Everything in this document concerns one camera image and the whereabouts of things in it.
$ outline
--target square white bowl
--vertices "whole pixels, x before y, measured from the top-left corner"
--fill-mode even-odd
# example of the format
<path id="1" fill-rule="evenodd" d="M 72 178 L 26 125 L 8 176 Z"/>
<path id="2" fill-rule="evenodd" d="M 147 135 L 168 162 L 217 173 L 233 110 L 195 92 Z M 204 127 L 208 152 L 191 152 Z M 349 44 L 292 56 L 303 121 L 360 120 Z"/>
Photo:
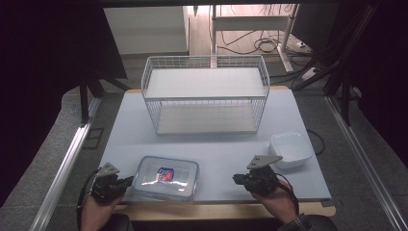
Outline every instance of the square white bowl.
<path id="1" fill-rule="evenodd" d="M 272 156 L 282 156 L 282 160 L 275 163 L 279 168 L 302 166 L 314 154 L 309 141 L 297 132 L 273 135 L 270 138 L 269 152 Z"/>

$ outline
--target red and blue sticker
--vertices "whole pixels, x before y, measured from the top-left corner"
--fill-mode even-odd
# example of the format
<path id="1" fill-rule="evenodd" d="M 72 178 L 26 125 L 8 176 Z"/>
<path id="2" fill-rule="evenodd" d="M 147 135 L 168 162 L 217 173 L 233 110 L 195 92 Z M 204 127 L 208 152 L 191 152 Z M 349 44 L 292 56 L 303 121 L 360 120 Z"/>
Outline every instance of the red and blue sticker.
<path id="1" fill-rule="evenodd" d="M 160 167 L 156 174 L 156 180 L 158 182 L 168 183 L 173 180 L 174 170 L 173 168 Z"/>

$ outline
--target white wire basket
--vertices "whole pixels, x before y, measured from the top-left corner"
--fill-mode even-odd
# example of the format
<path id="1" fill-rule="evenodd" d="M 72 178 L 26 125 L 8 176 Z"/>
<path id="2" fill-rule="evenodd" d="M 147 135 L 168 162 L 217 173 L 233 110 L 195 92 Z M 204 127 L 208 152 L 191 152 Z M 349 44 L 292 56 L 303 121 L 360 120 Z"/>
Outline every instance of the white wire basket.
<path id="1" fill-rule="evenodd" d="M 260 55 L 150 57 L 141 91 L 156 133 L 256 133 L 269 93 Z"/>

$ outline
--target container lid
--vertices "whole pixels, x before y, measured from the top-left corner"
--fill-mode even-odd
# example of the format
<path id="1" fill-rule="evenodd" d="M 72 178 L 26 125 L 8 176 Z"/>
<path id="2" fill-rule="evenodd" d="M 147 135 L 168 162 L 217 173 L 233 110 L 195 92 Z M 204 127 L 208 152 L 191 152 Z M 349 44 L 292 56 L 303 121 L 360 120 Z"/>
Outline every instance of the container lid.
<path id="1" fill-rule="evenodd" d="M 196 162 L 145 156 L 140 162 L 133 189 L 163 199 L 190 199 L 198 172 Z"/>
<path id="2" fill-rule="evenodd" d="M 275 134 L 270 138 L 270 148 L 280 162 L 294 162 L 312 157 L 314 150 L 306 138 L 297 132 Z"/>

